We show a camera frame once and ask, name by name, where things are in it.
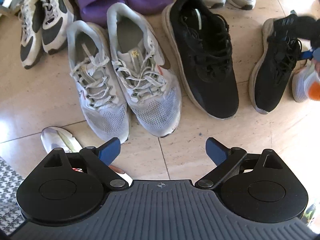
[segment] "white shoelace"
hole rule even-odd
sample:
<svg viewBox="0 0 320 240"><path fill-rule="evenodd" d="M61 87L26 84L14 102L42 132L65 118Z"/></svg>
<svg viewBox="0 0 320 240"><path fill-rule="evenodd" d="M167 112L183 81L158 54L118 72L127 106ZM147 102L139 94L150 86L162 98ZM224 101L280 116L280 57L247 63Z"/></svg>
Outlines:
<svg viewBox="0 0 320 240"><path fill-rule="evenodd" d="M135 62L132 62L135 71L129 69L121 59L113 62L113 65L119 66L117 75L120 77L123 85L127 89L133 90L134 92L131 96L136 97L138 100L146 100L163 94L161 87L166 84L166 81L159 72L155 71L154 54L155 49L152 47L141 64L140 73L137 71L138 68Z"/></svg>
<svg viewBox="0 0 320 240"><path fill-rule="evenodd" d="M80 83L80 85L86 89L86 97L90 100L91 107L108 107L108 105L114 99L114 96L108 94L111 90L111 87L107 85L109 76L106 75L104 66L109 62L110 59L106 56L106 58L102 62L96 62L97 57L94 58L90 54L87 46L85 44L82 44L82 47L88 57L86 57L83 61L75 66L75 68L71 71L70 76L75 78ZM95 80L92 75L96 71L101 71L103 73L103 77ZM101 88L101 91L98 93L90 93L89 88Z"/></svg>
<svg viewBox="0 0 320 240"><path fill-rule="evenodd" d="M48 2L48 0L41 0L42 7L44 8L44 13L45 13L45 17L44 17L45 23L47 23L51 19L55 19L56 15L57 15L56 2L54 0L49 0L49 1L50 2Z"/></svg>
<svg viewBox="0 0 320 240"><path fill-rule="evenodd" d="M20 12L18 14L18 19L21 21L21 26L22 26L22 32L24 34L23 38L24 41L28 39L30 36L30 28L31 28L31 16L29 6L28 5L22 5L20 8Z"/></svg>

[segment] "houndstooth fabric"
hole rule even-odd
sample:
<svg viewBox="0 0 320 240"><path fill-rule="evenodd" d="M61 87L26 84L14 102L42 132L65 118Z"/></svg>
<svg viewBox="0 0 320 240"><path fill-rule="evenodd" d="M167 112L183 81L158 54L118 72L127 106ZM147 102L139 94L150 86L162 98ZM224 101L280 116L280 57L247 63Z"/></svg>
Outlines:
<svg viewBox="0 0 320 240"><path fill-rule="evenodd" d="M0 229L11 234L24 222L16 201L16 192L23 178L0 158Z"/></svg>

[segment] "ribbed gray platform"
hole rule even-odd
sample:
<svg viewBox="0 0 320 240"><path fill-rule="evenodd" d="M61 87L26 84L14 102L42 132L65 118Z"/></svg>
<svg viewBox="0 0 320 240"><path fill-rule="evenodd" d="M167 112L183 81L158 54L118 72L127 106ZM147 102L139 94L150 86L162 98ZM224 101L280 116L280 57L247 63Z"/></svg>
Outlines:
<svg viewBox="0 0 320 240"><path fill-rule="evenodd" d="M313 239L299 219L263 224L230 212L210 190L188 180L134 181L112 192L90 218L64 227L28 222L13 240Z"/></svg>

